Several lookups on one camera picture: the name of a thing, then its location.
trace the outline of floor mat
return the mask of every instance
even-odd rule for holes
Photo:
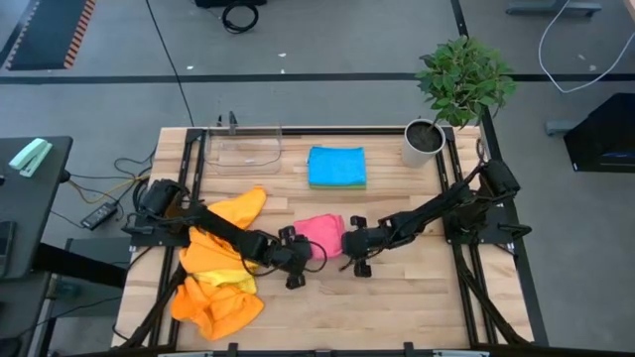
[[[94,0],[37,1],[7,59],[7,68],[71,68],[94,8]]]

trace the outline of potted plant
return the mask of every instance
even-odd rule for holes
[[[418,86],[439,112],[435,120],[418,119],[406,127],[402,158],[410,167],[424,164],[444,147],[440,120],[460,129],[472,120],[478,125],[485,108],[496,106],[495,117],[516,90],[512,78],[504,75],[511,69],[498,51],[466,36],[441,44],[420,59],[428,68],[416,74]]]

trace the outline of gray floor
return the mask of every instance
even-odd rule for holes
[[[605,8],[593,19],[562,19],[553,27],[545,46],[550,70],[600,72],[613,62],[635,25],[621,1],[600,2]],[[255,31],[243,36],[228,35],[188,0],[151,3],[180,74],[412,72],[421,66],[418,56],[457,36],[445,0],[271,0],[261,8]],[[506,3],[461,1],[469,32],[499,48],[516,72],[539,73],[536,45],[549,19],[510,17]],[[0,41],[8,38],[24,4],[0,4]],[[635,49],[616,71],[635,71]],[[0,76],[171,73],[143,0],[98,1],[71,70],[0,69]],[[184,90],[197,125],[229,110],[243,125],[405,124],[434,116],[415,84],[188,83]],[[630,336],[635,286],[629,280],[635,268],[629,220],[635,176],[576,174],[562,140],[543,132],[546,120],[582,120],[620,91],[632,92],[633,84],[599,83],[561,95],[548,83],[522,83],[495,119],[503,157],[523,186],[520,219],[534,227],[527,247],[553,345],[635,351]],[[114,174],[116,158],[145,158],[161,127],[189,124],[175,84],[0,85],[0,118],[1,136],[73,136],[68,170],[84,175]],[[82,182],[98,189],[112,185]],[[130,202],[125,205],[129,210]],[[77,221],[91,208],[61,186],[55,211]],[[67,237],[121,236],[120,225],[110,222],[89,232],[51,217],[45,241],[61,246]],[[54,347],[62,353],[102,350],[109,345],[112,321],[64,320]]]

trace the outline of white cable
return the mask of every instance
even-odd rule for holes
[[[556,17],[554,18],[554,20],[552,20],[552,22],[549,24],[549,26],[547,26],[547,29],[545,29],[545,32],[543,33],[543,37],[540,39],[540,44],[538,45],[538,62],[540,63],[540,68],[543,70],[543,72],[549,77],[549,79],[554,83],[554,85],[556,86],[556,88],[561,92],[561,93],[571,93],[571,92],[575,92],[576,90],[580,90],[583,88],[587,88],[588,86],[596,83],[597,81],[603,79],[607,74],[609,74],[614,68],[615,66],[620,62],[620,60],[622,60],[622,57],[624,56],[624,54],[626,53],[626,49],[628,49],[628,46],[631,44],[631,41],[633,41],[633,38],[635,38],[635,33],[633,33],[631,35],[631,37],[628,39],[628,41],[626,42],[626,45],[624,46],[624,49],[622,49],[622,52],[619,54],[619,56],[617,57],[617,59],[615,60],[615,62],[613,63],[613,65],[603,74],[601,74],[598,78],[590,81],[587,84],[572,88],[572,89],[567,89],[564,90],[562,89],[554,80],[554,78],[549,74],[549,72],[545,69],[545,66],[543,65],[543,42],[545,41],[545,37],[547,36],[547,33],[549,32],[549,30],[551,29],[552,25],[554,25],[554,23],[556,22],[556,20],[558,20],[558,18],[563,14],[563,12],[565,11],[565,9],[567,8],[567,6],[569,5],[571,0],[568,0],[567,3],[565,4],[565,6],[563,6],[563,8],[560,10],[560,12],[558,13],[558,15],[556,15]]]

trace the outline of black table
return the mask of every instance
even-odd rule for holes
[[[6,274],[0,278],[0,338],[20,335],[17,356],[26,356],[51,273],[123,288],[126,270],[42,243],[72,138],[43,137],[52,149],[31,178],[9,167],[11,159],[35,138],[0,139],[0,221],[16,222]]]
[[[43,138],[53,147],[33,176],[24,178],[9,168],[9,162],[33,139],[0,139],[0,170],[5,177],[0,186],[0,221],[17,223],[4,279],[22,278],[31,271],[72,146],[70,137]]]
[[[44,137],[53,148],[33,176],[24,178],[9,168],[9,162],[33,139],[0,139],[0,170],[5,177],[0,186],[0,221],[17,223],[9,266],[2,279],[23,278],[37,270],[123,288],[125,270],[41,242],[58,186],[67,179],[64,167],[72,138]]]

